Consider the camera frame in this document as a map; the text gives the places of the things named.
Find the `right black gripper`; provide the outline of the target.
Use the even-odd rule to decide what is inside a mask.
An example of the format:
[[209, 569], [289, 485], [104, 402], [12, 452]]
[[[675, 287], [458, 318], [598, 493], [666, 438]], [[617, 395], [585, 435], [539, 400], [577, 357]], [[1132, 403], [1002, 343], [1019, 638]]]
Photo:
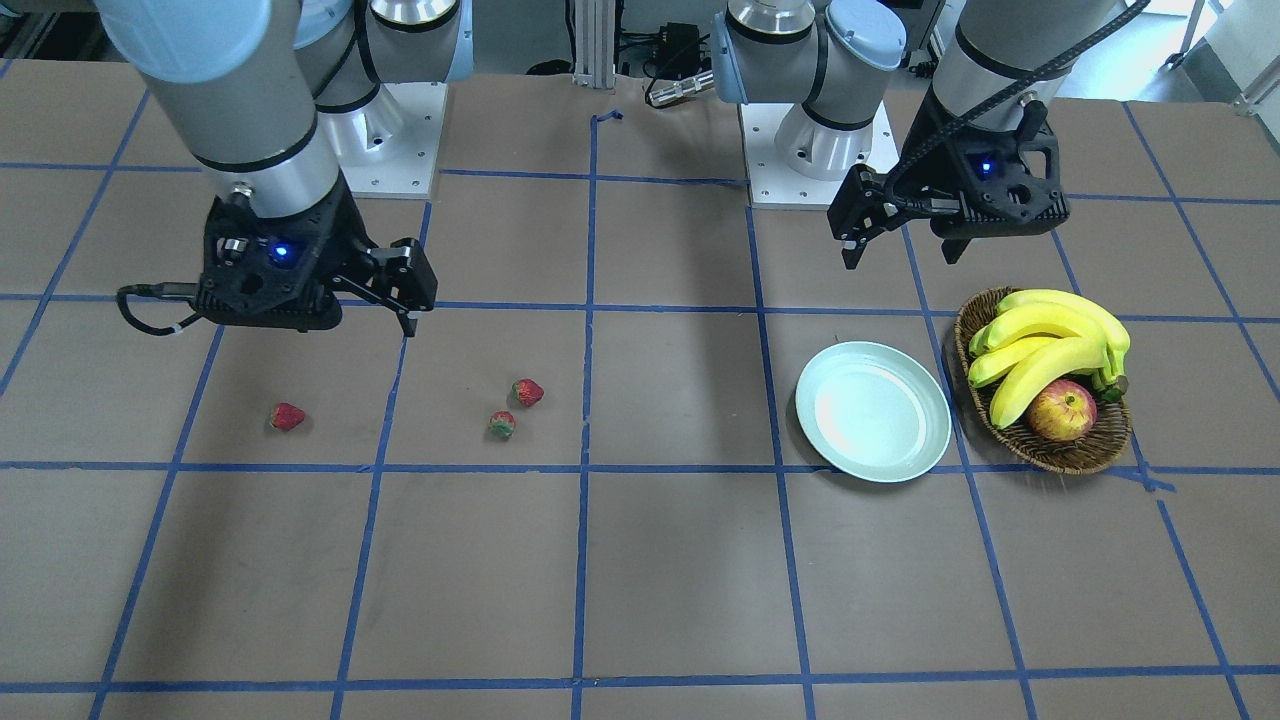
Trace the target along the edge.
[[364, 249], [340, 266], [340, 292], [399, 313], [404, 338], [417, 334], [419, 313], [436, 304], [438, 278], [417, 238]]

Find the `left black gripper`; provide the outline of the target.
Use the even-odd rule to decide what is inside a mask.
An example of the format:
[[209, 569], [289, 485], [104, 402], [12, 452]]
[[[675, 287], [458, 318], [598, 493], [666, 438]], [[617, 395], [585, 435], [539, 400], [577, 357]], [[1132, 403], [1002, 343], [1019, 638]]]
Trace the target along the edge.
[[906, 213], [887, 200], [884, 179], [872, 167], [854, 164], [829, 202], [827, 222], [833, 238], [842, 243], [846, 270], [858, 269], [867, 242], [906, 223]]

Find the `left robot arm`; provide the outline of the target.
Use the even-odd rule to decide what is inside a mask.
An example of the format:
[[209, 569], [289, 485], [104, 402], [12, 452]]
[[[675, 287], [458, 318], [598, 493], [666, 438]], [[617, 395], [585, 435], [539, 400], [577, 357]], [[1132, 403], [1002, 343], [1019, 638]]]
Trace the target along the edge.
[[[1050, 104], [1080, 55], [1124, 27], [1110, 1], [968, 1], [902, 141], [881, 170], [840, 161], [827, 210], [844, 264], [913, 220], [955, 263], [975, 238], [1044, 234], [1065, 223]], [[868, 136], [908, 28], [879, 1], [728, 1], [709, 38], [724, 102], [790, 108], [778, 146], [814, 176], [815, 142]]]

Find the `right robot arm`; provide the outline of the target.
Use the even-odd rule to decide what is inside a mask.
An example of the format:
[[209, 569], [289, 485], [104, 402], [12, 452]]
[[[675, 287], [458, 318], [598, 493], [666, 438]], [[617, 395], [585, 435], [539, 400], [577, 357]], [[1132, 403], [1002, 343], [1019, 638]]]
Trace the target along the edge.
[[390, 86], [474, 72], [470, 1], [97, 1], [215, 196], [191, 283], [128, 284], [145, 334], [219, 325], [329, 331], [339, 293], [413, 337], [438, 281], [422, 242], [367, 233], [347, 173], [413, 155]]

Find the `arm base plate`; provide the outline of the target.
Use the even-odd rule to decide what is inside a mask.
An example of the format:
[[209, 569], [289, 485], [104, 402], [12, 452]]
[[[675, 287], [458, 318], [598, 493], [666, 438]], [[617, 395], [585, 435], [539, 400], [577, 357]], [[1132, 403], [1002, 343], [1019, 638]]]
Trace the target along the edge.
[[383, 85], [362, 108], [320, 115], [355, 197], [433, 197], [449, 91], [445, 83]]
[[854, 165], [884, 174], [899, 161], [883, 104], [869, 126], [854, 131], [820, 126], [797, 104], [745, 104], [739, 115], [755, 209], [828, 208]]

